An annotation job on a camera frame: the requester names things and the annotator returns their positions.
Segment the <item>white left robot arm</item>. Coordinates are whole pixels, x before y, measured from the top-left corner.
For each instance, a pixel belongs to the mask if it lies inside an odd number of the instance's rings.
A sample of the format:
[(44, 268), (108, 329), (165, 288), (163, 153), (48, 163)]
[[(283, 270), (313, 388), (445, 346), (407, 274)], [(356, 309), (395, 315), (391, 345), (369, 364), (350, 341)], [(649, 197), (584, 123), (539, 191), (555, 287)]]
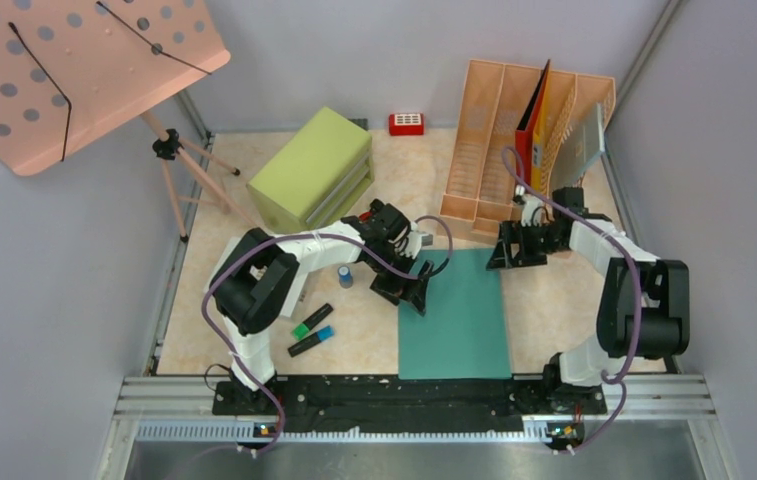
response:
[(448, 265), (417, 260), (429, 237), (395, 206), (375, 199), (367, 212), (317, 230), (271, 235), (253, 228), (236, 239), (221, 257), (205, 298), (214, 302), (226, 325), (220, 334), (231, 351), (237, 401), (256, 414), (273, 404), (270, 380), (276, 370), (269, 329), (292, 315), (308, 276), (316, 271), (364, 263), (375, 274), (372, 292), (424, 314), (428, 282)]

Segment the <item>yellow plastic clip folder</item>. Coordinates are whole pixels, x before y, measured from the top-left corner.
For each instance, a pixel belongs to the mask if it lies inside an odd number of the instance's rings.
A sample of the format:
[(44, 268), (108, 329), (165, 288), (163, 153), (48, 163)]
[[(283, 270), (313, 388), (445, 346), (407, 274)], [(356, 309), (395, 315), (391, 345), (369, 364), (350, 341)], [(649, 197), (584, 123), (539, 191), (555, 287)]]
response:
[(546, 118), (547, 118), (547, 87), (549, 82), (550, 61), (547, 61), (538, 82), (538, 92), (535, 96), (531, 117), (531, 173), (530, 185), (538, 192), (542, 191), (542, 163), (544, 157)]

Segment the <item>teal plastic folder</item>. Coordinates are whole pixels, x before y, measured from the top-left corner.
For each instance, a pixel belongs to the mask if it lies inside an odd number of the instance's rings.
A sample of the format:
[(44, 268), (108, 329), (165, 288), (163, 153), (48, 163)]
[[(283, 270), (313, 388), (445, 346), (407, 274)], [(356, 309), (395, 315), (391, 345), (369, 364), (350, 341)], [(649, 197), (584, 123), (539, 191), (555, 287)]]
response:
[(512, 374), (500, 274), (489, 249), (453, 252), (427, 287), (426, 311), (398, 310), (403, 380), (507, 379)]

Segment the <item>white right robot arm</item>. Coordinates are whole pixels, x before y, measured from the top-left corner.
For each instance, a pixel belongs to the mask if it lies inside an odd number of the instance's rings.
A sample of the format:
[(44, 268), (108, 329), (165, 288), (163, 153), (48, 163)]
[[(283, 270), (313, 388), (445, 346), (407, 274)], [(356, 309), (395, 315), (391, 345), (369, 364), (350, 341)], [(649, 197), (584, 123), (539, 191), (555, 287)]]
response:
[(684, 353), (690, 343), (690, 276), (680, 260), (651, 254), (619, 231), (612, 220), (590, 212), (579, 187), (555, 191), (550, 216), (542, 201), (526, 201), (519, 220), (500, 223), (486, 267), (490, 271), (536, 267), (571, 251), (604, 278), (594, 335), (555, 354), (545, 365), (540, 397), (566, 412), (581, 396), (616, 377), (628, 360)]

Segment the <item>light blue hardcover book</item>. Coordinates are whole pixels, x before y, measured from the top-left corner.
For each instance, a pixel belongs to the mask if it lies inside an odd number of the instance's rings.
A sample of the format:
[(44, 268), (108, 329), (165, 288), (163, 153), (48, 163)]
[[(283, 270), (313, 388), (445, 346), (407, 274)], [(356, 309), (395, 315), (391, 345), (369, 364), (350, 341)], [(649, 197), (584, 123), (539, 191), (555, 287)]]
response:
[(605, 152), (604, 107), (596, 103), (561, 145), (550, 175), (549, 190), (575, 186)]

